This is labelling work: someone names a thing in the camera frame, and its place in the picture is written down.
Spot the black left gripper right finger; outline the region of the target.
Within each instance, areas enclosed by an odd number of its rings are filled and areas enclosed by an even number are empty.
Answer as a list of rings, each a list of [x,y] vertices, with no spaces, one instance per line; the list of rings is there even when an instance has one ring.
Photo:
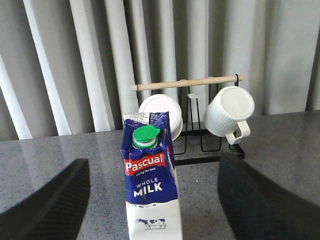
[[[276,184],[235,154],[220,156],[217,193],[237,240],[318,240],[319,206]]]

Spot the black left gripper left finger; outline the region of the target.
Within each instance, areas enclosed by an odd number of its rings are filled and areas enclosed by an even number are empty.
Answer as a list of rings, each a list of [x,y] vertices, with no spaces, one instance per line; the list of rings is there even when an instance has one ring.
[[[90,198],[90,167],[78,158],[29,197],[1,213],[2,240],[75,240]]]

